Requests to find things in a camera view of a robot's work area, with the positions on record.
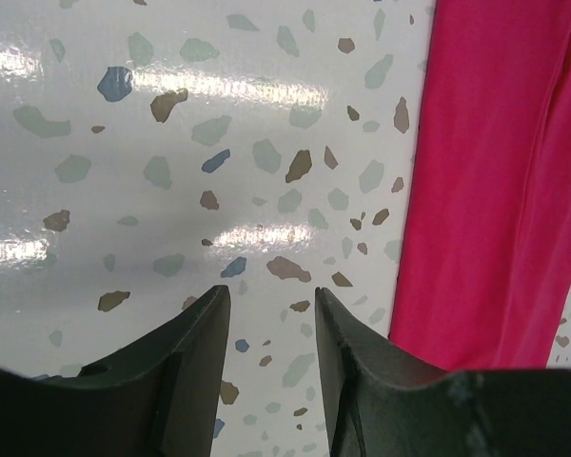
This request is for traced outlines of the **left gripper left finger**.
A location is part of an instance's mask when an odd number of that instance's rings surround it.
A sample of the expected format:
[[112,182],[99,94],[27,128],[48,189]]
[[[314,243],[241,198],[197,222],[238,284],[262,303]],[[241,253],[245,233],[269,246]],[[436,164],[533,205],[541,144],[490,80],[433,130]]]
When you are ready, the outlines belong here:
[[215,286],[74,377],[0,369],[0,456],[208,456],[230,294]]

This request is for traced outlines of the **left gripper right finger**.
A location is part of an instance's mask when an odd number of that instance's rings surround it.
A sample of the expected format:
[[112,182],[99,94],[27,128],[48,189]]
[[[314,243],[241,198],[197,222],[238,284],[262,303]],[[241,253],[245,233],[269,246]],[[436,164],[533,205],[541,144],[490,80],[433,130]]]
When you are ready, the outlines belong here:
[[447,372],[315,291],[332,456],[571,456],[571,369]]

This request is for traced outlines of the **magenta t shirt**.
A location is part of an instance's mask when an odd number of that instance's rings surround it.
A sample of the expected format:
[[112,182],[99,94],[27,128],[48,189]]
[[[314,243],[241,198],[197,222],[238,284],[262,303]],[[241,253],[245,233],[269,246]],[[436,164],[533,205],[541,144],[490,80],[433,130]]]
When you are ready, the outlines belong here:
[[390,340],[543,368],[571,285],[571,1],[440,1]]

